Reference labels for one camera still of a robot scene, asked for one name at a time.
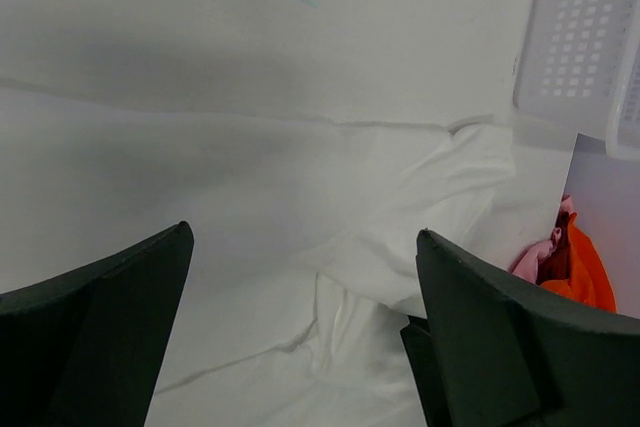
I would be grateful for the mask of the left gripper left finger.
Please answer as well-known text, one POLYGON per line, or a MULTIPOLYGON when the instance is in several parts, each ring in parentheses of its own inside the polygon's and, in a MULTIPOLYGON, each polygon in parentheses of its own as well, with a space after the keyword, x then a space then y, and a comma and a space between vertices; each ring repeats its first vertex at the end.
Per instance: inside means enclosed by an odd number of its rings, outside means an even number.
POLYGON ((2 425, 144 425, 193 247, 180 222, 2 294, 2 425))

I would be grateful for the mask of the white t shirt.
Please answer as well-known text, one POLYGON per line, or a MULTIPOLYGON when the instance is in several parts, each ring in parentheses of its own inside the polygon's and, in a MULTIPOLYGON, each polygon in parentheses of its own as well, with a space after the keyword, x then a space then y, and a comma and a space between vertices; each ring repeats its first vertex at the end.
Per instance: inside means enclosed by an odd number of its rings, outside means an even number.
POLYGON ((151 426, 421 426, 416 238, 465 243, 512 132, 143 113, 1 94, 1 286, 172 224, 195 247, 151 426))

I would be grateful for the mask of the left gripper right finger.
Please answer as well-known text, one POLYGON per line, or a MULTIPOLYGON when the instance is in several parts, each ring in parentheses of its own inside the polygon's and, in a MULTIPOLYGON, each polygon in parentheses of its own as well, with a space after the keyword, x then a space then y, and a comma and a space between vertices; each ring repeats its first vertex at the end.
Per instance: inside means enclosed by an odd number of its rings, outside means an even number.
POLYGON ((416 266, 439 426, 638 424, 637 319, 548 292, 431 230, 416 266))

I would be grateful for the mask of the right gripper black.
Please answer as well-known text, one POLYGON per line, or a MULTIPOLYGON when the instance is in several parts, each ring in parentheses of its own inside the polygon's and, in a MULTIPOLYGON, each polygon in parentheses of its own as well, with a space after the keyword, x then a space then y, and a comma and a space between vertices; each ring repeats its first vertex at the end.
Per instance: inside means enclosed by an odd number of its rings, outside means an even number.
POLYGON ((440 380, 428 322, 415 316, 400 332, 428 426, 440 425, 440 380))

